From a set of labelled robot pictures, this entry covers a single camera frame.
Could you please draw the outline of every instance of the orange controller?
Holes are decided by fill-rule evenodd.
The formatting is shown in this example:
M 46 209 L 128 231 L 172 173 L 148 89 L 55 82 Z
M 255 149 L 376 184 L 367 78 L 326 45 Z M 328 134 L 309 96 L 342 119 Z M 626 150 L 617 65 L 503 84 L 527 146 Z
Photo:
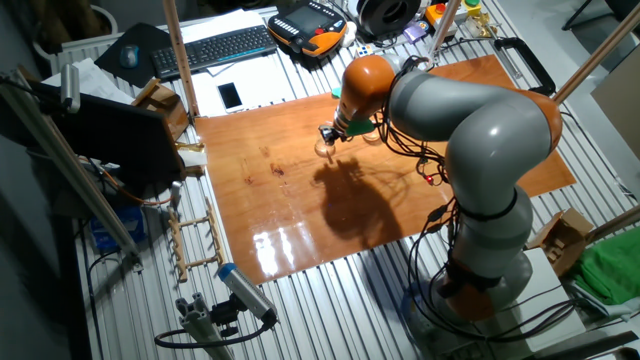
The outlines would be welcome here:
M 344 18 L 314 1 L 299 2 L 269 19 L 271 35 L 297 53 L 324 56 L 335 49 L 347 30 Z

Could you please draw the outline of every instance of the smartphone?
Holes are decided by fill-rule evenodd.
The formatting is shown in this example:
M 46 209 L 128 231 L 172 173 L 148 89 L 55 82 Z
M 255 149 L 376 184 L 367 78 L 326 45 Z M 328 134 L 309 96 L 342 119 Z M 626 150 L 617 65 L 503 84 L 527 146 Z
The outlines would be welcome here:
M 236 86 L 233 83 L 219 85 L 218 91 L 220 92 L 220 97 L 222 97 L 224 108 L 228 114 L 244 110 L 244 105 L 242 104 L 242 100 L 240 100 L 238 90 L 236 90 Z

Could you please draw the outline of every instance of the cardboard box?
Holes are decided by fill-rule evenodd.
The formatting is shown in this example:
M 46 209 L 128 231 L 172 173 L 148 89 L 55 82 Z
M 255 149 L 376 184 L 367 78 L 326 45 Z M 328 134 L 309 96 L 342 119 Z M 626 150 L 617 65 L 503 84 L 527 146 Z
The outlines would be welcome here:
M 588 245 L 587 234 L 593 228 L 577 210 L 570 208 L 551 221 L 527 243 L 528 249 L 540 247 L 558 277 L 571 269 Z
M 131 105 L 164 114 L 174 141 L 178 140 L 189 125 L 180 96 L 160 85 L 159 79 L 149 80 Z

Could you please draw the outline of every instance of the wall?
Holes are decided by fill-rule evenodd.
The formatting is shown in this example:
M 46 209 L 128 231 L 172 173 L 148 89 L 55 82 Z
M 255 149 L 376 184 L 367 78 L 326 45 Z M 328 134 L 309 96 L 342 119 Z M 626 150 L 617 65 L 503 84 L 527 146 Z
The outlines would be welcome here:
M 175 0 L 180 21 L 198 17 L 197 0 Z M 162 1 L 158 0 L 91 0 L 93 5 L 107 10 L 118 24 L 118 31 L 125 32 L 143 22 L 150 25 L 166 24 Z
M 640 139 L 638 138 L 640 69 L 638 64 L 640 64 L 640 47 L 629 54 L 591 94 L 633 153 L 640 158 Z M 636 174 L 636 179 L 640 181 L 640 172 Z
M 0 2 L 0 72 L 38 74 L 28 42 Z M 0 107 L 0 119 L 11 119 Z M 71 359 L 68 314 L 45 191 L 25 148 L 0 134 L 0 358 Z

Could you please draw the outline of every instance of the metal pole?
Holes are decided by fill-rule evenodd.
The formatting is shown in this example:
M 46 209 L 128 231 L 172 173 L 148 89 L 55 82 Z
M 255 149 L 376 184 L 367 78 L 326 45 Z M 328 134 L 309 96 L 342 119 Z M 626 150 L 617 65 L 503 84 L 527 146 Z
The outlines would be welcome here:
M 11 80 L 29 87 L 22 75 L 15 72 Z M 58 169 L 64 174 L 71 186 L 89 206 L 91 211 L 104 224 L 118 246 L 127 254 L 138 256 L 138 247 L 125 229 L 122 221 L 111 208 L 96 184 L 91 181 L 82 168 L 73 150 L 62 136 L 58 127 L 49 116 L 43 115 L 35 99 L 26 92 L 10 85 L 0 86 L 2 95 L 13 111 L 33 134 L 40 146 L 44 148 Z
M 191 116 L 198 116 L 200 115 L 200 110 L 198 110 L 196 92 L 193 89 L 193 82 L 191 81 L 191 69 L 189 68 L 189 61 L 187 60 L 187 50 L 184 48 L 184 43 L 182 42 L 182 32 L 180 32 L 180 20 L 178 19 L 178 13 L 176 11 L 176 3 L 174 0 L 163 0 L 162 5 L 164 6 L 164 16 L 167 19 L 167 27 L 169 28 L 169 35 L 171 36 L 173 52 L 176 54 L 180 79 L 182 79 L 184 93 L 187 95 L 189 114 L 191 114 Z
M 442 45 L 442 42 L 444 41 L 444 36 L 447 34 L 451 24 L 453 24 L 453 19 L 456 16 L 456 11 L 458 10 L 458 7 L 460 7 L 461 2 L 462 0 L 450 0 L 447 3 L 447 9 L 444 11 L 442 18 L 440 19 L 440 27 L 433 36 L 434 40 L 431 44 L 431 51 L 429 51 L 431 56 L 440 49 L 440 45 Z
M 637 205 L 629 211 L 625 211 L 621 215 L 607 221 L 605 224 L 591 230 L 591 232 L 587 234 L 587 241 L 593 242 L 598 239 L 602 239 L 603 237 L 638 221 L 640 221 L 640 205 Z
M 620 44 L 620 41 L 627 36 L 640 22 L 640 3 L 622 20 L 618 28 L 605 40 L 600 47 L 591 55 L 591 57 L 573 74 L 562 89 L 558 90 L 553 100 L 556 104 L 561 104 L 569 95 L 578 87 L 584 79 L 609 55 L 613 49 Z

